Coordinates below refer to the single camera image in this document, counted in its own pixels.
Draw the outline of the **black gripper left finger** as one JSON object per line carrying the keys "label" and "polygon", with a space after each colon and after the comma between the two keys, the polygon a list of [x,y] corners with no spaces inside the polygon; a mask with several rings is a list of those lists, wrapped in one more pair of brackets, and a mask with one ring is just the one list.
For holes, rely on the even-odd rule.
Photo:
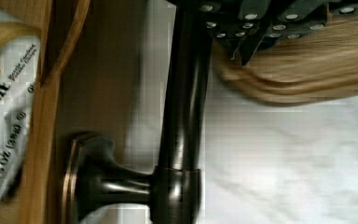
{"label": "black gripper left finger", "polygon": [[251,60],[270,25],[270,3],[201,3],[205,28],[231,59]]}

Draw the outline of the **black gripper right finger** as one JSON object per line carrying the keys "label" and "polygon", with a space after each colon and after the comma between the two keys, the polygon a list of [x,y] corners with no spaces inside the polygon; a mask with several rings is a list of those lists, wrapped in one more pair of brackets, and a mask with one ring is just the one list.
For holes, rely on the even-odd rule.
{"label": "black gripper right finger", "polygon": [[271,48],[280,40],[310,35],[322,30],[326,23],[326,3],[270,3],[255,31],[239,46],[241,65],[247,65],[259,49]]}

